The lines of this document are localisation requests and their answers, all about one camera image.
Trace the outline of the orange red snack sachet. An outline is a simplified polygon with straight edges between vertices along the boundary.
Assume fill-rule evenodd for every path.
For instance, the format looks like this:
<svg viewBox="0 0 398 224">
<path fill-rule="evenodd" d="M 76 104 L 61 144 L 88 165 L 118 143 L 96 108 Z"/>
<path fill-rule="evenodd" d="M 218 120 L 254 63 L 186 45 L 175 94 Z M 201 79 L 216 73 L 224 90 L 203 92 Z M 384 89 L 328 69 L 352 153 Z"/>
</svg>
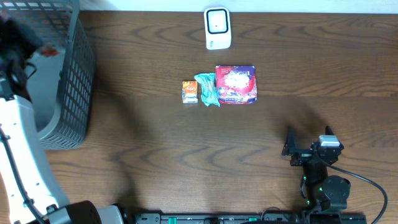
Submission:
<svg viewBox="0 0 398 224">
<path fill-rule="evenodd" d="M 53 47 L 47 47 L 47 46 L 42 47 L 39 52 L 44 57 L 54 57 L 60 53 L 57 49 L 55 49 Z"/>
</svg>

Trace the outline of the red purple snack packet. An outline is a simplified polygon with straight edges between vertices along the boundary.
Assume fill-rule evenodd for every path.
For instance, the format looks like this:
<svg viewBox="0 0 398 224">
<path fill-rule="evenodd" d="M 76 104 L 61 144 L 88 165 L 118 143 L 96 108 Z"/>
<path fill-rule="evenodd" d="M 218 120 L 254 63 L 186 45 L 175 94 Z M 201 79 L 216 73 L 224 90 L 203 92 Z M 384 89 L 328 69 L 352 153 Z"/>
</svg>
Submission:
<svg viewBox="0 0 398 224">
<path fill-rule="evenodd" d="M 222 105 L 246 105 L 257 100 L 256 69 L 253 65 L 215 67 L 216 92 Z"/>
</svg>

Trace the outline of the teal snack wrapper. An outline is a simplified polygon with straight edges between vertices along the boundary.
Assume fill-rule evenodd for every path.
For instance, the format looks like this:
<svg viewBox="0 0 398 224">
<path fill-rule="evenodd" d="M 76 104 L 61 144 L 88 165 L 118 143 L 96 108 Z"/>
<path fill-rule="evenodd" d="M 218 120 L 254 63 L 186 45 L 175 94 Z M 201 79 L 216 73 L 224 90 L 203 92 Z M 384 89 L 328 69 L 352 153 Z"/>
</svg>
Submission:
<svg viewBox="0 0 398 224">
<path fill-rule="evenodd" d="M 194 79 L 201 85 L 201 100 L 205 106 L 216 105 L 220 107 L 215 73 L 200 73 L 195 75 Z"/>
</svg>

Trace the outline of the small orange carton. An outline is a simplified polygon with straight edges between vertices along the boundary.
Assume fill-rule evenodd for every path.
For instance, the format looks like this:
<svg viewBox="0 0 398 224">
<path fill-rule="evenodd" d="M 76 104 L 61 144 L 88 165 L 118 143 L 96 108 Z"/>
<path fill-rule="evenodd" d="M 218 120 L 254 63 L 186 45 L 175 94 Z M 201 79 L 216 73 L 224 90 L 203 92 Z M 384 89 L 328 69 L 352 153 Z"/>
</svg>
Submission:
<svg viewBox="0 0 398 224">
<path fill-rule="evenodd" d="M 198 103 L 198 83 L 197 81 L 183 81 L 182 82 L 182 102 Z"/>
</svg>

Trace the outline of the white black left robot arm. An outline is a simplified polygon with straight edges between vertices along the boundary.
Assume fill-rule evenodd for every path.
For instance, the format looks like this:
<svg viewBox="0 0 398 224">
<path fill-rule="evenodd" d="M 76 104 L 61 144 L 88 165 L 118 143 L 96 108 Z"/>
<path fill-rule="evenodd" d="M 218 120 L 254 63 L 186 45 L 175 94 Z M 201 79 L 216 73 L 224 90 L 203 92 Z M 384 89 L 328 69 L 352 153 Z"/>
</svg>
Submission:
<svg viewBox="0 0 398 224">
<path fill-rule="evenodd" d="M 1 17 L 1 176 L 11 223 L 132 223 L 117 204 L 96 208 L 89 200 L 70 203 L 55 179 L 39 141 L 27 90 L 27 59 L 57 51 L 35 32 Z"/>
</svg>

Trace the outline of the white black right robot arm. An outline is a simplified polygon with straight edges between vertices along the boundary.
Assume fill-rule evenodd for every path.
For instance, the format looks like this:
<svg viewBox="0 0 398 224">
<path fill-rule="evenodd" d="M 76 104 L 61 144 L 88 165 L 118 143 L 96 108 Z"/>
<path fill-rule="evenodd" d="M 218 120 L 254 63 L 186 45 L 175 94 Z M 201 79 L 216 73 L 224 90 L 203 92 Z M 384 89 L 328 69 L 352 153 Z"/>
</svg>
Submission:
<svg viewBox="0 0 398 224">
<path fill-rule="evenodd" d="M 303 168 L 301 194 L 315 212 L 341 212 L 347 208 L 351 183 L 338 175 L 328 175 L 327 167 L 338 161 L 344 146 L 329 126 L 309 148 L 299 148 L 295 133 L 288 129 L 283 156 L 290 156 L 290 165 Z"/>
</svg>

